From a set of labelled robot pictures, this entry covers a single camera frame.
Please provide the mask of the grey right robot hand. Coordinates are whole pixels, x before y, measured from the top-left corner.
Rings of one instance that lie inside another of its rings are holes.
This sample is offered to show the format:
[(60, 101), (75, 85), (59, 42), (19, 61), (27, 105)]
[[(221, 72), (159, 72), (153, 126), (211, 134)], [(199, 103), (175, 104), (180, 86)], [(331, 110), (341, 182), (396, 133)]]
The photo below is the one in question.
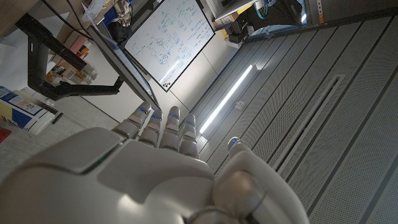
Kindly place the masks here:
[(195, 117), (178, 132), (143, 102), (112, 130), (91, 128), (25, 161), (1, 183), (2, 223), (308, 223), (295, 192), (240, 138), (214, 174)]

